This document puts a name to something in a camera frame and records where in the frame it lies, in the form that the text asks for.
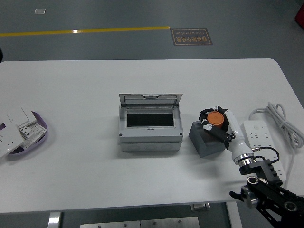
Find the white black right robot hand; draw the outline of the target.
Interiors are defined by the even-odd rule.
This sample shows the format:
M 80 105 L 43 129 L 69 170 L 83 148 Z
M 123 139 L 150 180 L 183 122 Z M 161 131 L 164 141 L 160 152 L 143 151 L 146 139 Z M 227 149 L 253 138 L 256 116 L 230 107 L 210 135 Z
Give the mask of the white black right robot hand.
M 254 153 L 245 143 L 240 126 L 229 109 L 220 106 L 200 112 L 200 124 L 207 134 L 215 137 L 231 152 L 233 162 L 239 167 L 254 162 Z

